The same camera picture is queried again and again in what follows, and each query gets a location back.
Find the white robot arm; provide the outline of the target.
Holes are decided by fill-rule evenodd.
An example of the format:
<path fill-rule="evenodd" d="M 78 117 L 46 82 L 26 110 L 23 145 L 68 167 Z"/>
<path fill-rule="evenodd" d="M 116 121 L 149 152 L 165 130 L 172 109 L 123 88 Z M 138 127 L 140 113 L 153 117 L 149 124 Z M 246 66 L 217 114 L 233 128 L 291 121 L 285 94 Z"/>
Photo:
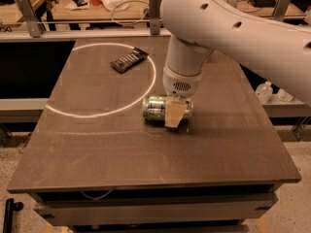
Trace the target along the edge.
<path fill-rule="evenodd" d="M 203 61 L 218 50 L 311 106 L 311 30 L 243 13 L 236 0 L 162 0 L 160 17 L 171 33 L 163 85 L 189 98 Z"/>

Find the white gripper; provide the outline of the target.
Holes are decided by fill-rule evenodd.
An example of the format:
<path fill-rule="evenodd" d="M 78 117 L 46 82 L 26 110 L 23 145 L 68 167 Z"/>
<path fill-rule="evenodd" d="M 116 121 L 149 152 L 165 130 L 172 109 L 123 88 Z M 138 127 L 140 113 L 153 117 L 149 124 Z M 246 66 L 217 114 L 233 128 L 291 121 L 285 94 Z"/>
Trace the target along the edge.
<path fill-rule="evenodd" d="M 167 65 L 163 68 L 162 82 L 164 89 L 171 96 L 165 103 L 165 126 L 177 128 L 186 109 L 187 102 L 184 98 L 191 97 L 198 89 L 203 74 L 183 76 L 172 71 Z"/>

